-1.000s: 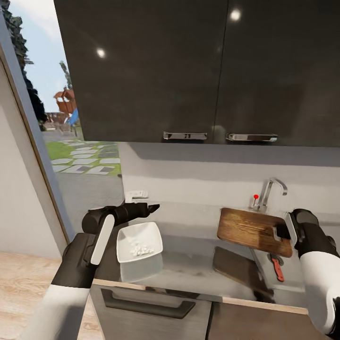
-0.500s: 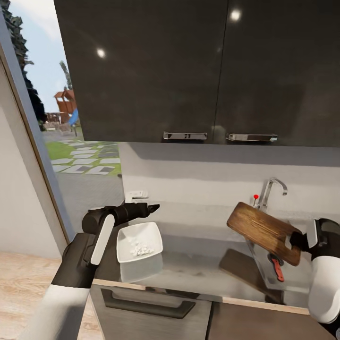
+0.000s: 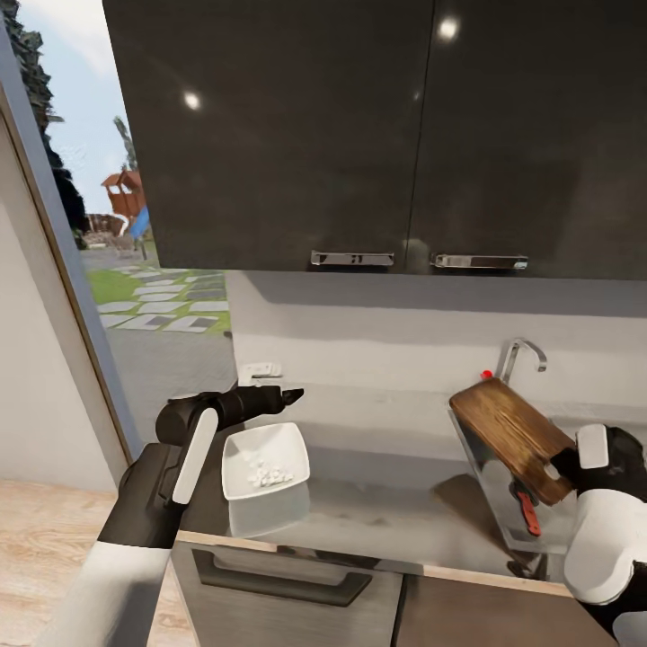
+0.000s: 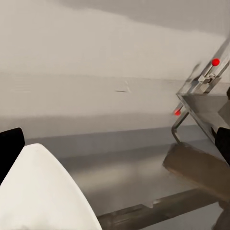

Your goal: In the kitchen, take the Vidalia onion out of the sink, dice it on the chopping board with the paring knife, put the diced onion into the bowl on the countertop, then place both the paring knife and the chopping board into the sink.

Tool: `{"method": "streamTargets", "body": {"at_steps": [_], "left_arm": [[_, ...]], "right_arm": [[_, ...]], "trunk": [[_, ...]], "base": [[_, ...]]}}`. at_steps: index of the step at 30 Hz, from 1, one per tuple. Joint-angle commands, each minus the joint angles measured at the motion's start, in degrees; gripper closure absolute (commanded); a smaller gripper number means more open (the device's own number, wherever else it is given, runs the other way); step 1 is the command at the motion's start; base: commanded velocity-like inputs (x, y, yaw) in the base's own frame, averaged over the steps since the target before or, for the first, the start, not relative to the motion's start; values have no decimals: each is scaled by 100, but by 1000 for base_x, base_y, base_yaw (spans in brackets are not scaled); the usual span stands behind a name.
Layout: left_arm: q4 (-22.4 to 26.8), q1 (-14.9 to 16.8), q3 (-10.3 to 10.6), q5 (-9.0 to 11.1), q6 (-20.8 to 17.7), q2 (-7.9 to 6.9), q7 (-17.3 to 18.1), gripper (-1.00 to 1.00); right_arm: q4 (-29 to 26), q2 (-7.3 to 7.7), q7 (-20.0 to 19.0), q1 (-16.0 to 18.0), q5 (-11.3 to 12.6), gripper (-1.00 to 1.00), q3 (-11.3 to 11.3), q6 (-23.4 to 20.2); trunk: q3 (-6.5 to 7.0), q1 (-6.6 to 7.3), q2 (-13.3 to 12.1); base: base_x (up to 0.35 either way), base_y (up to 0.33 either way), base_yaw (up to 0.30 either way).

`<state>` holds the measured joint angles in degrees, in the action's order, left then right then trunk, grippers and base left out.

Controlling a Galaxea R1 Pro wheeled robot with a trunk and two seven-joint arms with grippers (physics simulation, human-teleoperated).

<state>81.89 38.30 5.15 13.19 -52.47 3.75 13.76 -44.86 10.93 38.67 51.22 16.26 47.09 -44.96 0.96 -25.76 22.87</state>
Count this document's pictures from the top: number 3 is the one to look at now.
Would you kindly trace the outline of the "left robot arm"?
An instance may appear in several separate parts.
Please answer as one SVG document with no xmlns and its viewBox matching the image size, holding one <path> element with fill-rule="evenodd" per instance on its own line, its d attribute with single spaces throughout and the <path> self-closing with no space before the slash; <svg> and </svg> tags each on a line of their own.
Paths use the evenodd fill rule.
<svg viewBox="0 0 647 647">
<path fill-rule="evenodd" d="M 282 378 L 276 363 L 246 363 L 224 394 L 170 398 L 155 431 L 120 480 L 119 498 L 75 582 L 35 647 L 146 647 L 182 514 L 215 433 L 278 414 L 304 395 L 259 379 Z"/>
</svg>

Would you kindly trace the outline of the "cutting board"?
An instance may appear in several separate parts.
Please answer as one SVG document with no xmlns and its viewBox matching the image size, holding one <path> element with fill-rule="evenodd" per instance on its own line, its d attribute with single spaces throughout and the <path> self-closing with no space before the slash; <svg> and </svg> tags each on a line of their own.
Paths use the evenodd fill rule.
<svg viewBox="0 0 647 647">
<path fill-rule="evenodd" d="M 496 377 L 459 391 L 448 401 L 450 407 L 518 476 L 530 495 L 554 506 L 576 490 L 566 476 L 555 481 L 545 473 L 561 451 L 578 452 L 576 443 L 540 411 Z"/>
</svg>

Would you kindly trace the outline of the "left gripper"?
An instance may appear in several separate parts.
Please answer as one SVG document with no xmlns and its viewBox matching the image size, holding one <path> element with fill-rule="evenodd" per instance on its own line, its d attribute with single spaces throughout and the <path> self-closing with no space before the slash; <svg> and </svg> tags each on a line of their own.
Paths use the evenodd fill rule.
<svg viewBox="0 0 647 647">
<path fill-rule="evenodd" d="M 241 403 L 241 421 L 247 421 L 262 414 L 278 414 L 304 395 L 304 389 L 280 391 L 281 386 L 235 386 L 232 394 Z M 241 421 L 239 421 L 241 423 Z"/>
</svg>

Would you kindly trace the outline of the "parer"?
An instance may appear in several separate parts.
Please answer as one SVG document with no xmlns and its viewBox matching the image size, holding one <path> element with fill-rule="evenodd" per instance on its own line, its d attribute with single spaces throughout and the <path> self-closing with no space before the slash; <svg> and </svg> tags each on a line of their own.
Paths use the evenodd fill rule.
<svg viewBox="0 0 647 647">
<path fill-rule="evenodd" d="M 531 535 L 540 536 L 540 526 L 538 526 L 538 521 L 536 520 L 535 511 L 533 510 L 532 498 L 525 484 L 523 484 L 516 474 L 513 474 L 515 478 L 515 483 L 517 484 L 516 494 L 519 496 L 522 509 L 524 512 L 524 517 L 528 523 L 529 529 L 527 530 Z"/>
</svg>

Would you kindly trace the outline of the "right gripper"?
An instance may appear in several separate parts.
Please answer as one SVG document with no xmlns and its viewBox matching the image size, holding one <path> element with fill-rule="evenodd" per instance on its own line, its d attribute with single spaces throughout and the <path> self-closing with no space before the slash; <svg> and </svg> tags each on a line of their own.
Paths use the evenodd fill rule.
<svg viewBox="0 0 647 647">
<path fill-rule="evenodd" d="M 553 457 L 551 465 L 558 468 L 560 476 L 564 475 L 576 485 L 577 488 L 577 460 L 578 453 L 573 449 L 566 448 Z"/>
</svg>

